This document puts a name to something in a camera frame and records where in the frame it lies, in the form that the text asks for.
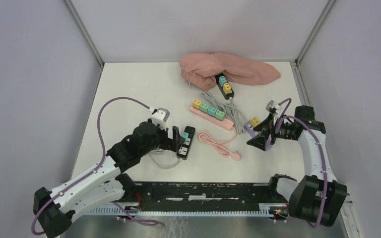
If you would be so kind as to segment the teal plug adapter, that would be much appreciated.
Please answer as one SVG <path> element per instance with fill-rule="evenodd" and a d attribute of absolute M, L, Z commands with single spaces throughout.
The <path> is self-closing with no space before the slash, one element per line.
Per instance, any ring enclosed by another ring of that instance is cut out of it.
<path fill-rule="evenodd" d="M 189 134 L 187 132 L 182 133 L 182 138 L 183 138 L 184 143 L 187 141 L 188 137 L 189 137 Z"/>

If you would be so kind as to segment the purple power strip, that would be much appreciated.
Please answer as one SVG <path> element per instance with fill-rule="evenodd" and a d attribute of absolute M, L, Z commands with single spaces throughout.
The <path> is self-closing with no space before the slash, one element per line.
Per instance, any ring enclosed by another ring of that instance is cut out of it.
<path fill-rule="evenodd" d="M 251 138 L 254 138 L 256 136 L 258 136 L 260 134 L 260 132 L 258 131 L 254 131 L 253 130 L 253 126 L 251 124 L 250 121 L 247 121 L 245 124 L 244 124 L 244 129 L 246 130 L 246 132 L 251 136 Z M 267 143 L 266 143 L 266 146 L 265 146 L 265 149 L 263 149 L 263 151 L 268 151 L 272 148 L 272 145 L 271 145 L 271 138 L 268 138 L 267 140 Z"/>

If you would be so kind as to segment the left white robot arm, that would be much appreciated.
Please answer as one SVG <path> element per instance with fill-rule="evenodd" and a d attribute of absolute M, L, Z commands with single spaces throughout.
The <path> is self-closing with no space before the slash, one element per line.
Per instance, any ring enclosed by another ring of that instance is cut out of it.
<path fill-rule="evenodd" d="M 169 138 L 167 129 L 151 120 L 144 121 L 132 134 L 104 151 L 103 160 L 95 166 L 50 190 L 38 189 L 34 194 L 32 233 L 55 238 L 96 207 L 120 199 L 132 201 L 136 184 L 126 171 L 156 149 L 178 152 L 186 138 L 178 127 L 172 129 L 173 137 Z"/>

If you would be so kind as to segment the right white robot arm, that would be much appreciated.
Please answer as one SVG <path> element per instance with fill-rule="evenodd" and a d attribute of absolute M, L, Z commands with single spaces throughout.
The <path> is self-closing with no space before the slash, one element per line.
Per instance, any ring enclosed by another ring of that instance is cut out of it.
<path fill-rule="evenodd" d="M 268 103 L 267 118 L 251 123 L 258 134 L 248 140 L 247 145 L 267 151 L 277 139 L 297 141 L 302 150 L 305 175 L 301 181 L 276 175 L 275 184 L 266 190 L 267 197 L 272 202 L 285 198 L 288 214 L 308 222 L 311 227 L 331 227 L 348 192 L 330 167 L 325 125 L 315 119 L 313 107 L 297 106 L 294 115 L 289 116 L 282 105 L 274 101 Z"/>

